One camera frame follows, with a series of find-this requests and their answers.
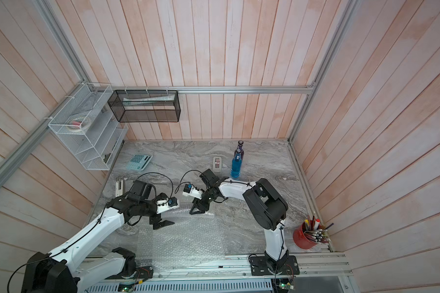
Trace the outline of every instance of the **wooden wall panel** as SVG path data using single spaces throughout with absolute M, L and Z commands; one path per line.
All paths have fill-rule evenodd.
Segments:
M 294 148 L 362 292 L 440 292 L 440 0 L 370 5 Z
M 0 1 L 0 163 L 79 81 L 33 3 Z M 47 134 L 0 189 L 0 292 L 6 291 L 11 273 L 36 251 L 47 253 L 81 229 L 104 178 L 100 171 L 85 170 Z M 12 292 L 21 287 L 23 272 L 14 276 Z
M 369 9 L 385 1 L 377 2 Z M 91 81 L 122 86 L 310 84 L 347 3 L 51 0 Z M 181 95 L 179 122 L 131 123 L 128 138 L 286 138 L 304 101 Z

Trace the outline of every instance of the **mounting plate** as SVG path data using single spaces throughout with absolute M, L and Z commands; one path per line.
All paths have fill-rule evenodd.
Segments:
M 251 263 L 251 274 L 253 276 L 269 276 L 274 273 L 270 272 L 267 268 L 265 256 L 251 256 L 249 257 Z M 282 272 L 277 275 L 299 275 L 300 270 L 298 268 L 297 258 L 293 255 L 289 255 L 284 265 L 282 266 Z

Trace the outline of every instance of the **marker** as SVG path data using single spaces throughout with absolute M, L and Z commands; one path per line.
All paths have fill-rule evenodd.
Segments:
M 320 220 L 319 220 L 319 219 L 316 219 L 316 221 L 314 221 L 313 230 L 317 230 L 318 227 L 319 227 L 319 225 L 320 225 Z

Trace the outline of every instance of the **calculator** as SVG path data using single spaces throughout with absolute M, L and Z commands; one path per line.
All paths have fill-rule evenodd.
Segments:
M 152 160 L 153 156 L 135 154 L 127 164 L 126 168 L 131 170 L 142 171 L 147 167 L 148 163 Z

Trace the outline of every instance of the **red pen holder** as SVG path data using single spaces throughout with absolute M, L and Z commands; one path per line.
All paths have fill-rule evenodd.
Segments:
M 310 249 L 317 243 L 309 240 L 305 237 L 303 231 L 305 230 L 305 223 L 302 224 L 301 228 L 298 228 L 293 232 L 293 242 L 301 249 Z

